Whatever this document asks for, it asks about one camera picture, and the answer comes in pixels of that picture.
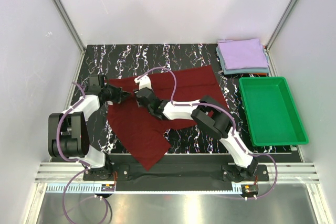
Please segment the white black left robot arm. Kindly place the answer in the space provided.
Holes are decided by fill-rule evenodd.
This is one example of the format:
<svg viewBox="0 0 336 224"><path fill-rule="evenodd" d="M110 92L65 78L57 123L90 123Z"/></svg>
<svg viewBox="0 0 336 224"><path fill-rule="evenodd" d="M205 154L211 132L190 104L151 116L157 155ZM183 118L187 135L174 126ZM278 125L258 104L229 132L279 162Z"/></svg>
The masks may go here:
<svg viewBox="0 0 336 224"><path fill-rule="evenodd" d="M75 85L82 94L79 100L48 118L48 153L52 158L80 163L85 167L84 175L88 179L116 179L117 172L111 159L90 144L87 122L103 105L120 104L131 93L107 83L103 74L90 76L84 88L77 83Z"/></svg>

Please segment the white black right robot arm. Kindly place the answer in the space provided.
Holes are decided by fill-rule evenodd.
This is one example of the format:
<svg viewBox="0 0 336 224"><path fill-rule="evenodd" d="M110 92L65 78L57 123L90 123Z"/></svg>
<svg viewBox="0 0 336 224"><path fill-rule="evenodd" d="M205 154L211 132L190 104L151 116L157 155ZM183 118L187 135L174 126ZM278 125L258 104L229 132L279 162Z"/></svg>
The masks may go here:
<svg viewBox="0 0 336 224"><path fill-rule="evenodd" d="M235 167L227 172L235 182L257 176L258 161L241 140L234 118L216 100L206 95L200 100L176 102L159 99L150 88L134 92L139 106L160 120L192 120L209 137L220 141L232 156Z"/></svg>

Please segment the dark red t shirt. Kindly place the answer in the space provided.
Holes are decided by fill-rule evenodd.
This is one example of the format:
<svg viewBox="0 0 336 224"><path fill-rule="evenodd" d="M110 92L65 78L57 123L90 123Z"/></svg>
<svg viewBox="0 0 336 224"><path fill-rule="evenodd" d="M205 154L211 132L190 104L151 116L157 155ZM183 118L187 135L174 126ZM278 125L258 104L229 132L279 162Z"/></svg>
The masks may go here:
<svg viewBox="0 0 336 224"><path fill-rule="evenodd" d="M110 79L113 86L130 92L131 96L120 104L108 108L107 120L124 148L143 166L150 170L171 148L164 138L169 129L180 130L195 126L193 120L167 120L163 117L163 106L170 97L176 101L200 100L208 95L224 108L227 103L211 66L155 73L149 76L157 101L140 105L135 91L138 85L133 77Z"/></svg>

